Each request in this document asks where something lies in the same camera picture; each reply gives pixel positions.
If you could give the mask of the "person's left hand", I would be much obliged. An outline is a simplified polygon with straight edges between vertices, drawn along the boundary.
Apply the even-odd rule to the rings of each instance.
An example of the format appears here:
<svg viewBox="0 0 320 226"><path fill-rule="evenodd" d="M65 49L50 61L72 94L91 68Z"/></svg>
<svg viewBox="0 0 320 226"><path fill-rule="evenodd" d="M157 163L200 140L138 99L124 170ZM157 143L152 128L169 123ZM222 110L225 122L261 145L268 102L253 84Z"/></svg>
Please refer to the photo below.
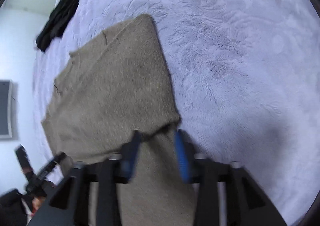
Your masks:
<svg viewBox="0 0 320 226"><path fill-rule="evenodd" d="M44 203L44 201L46 200L45 197L34 197L33 201L32 201L32 213L35 214L39 208L42 206L42 204Z"/></svg>

